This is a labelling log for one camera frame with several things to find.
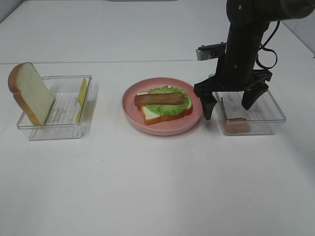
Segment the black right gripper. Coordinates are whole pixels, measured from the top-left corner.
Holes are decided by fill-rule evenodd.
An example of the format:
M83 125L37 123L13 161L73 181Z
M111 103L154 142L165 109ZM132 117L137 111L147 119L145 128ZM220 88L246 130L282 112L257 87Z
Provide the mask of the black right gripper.
M201 96L203 116L206 120L212 117L217 100L211 92L244 91L242 106L249 110L254 102L265 92L272 73L267 69L253 69L254 63L225 63L225 56L218 59L216 73L208 79L194 85L193 91Z

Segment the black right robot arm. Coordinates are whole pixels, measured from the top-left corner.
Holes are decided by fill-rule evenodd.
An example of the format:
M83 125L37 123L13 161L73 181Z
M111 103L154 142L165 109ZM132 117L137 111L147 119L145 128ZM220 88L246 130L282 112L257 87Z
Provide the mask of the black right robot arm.
M203 115L209 120L216 99L213 92L243 92L242 106L248 110L268 91L266 82L272 73L268 67L254 69L258 51L265 50L261 43L271 22L302 19L315 9L313 0L229 0L226 13L230 22L227 42L200 46L196 49L198 61L218 59L216 72L194 85L200 98Z

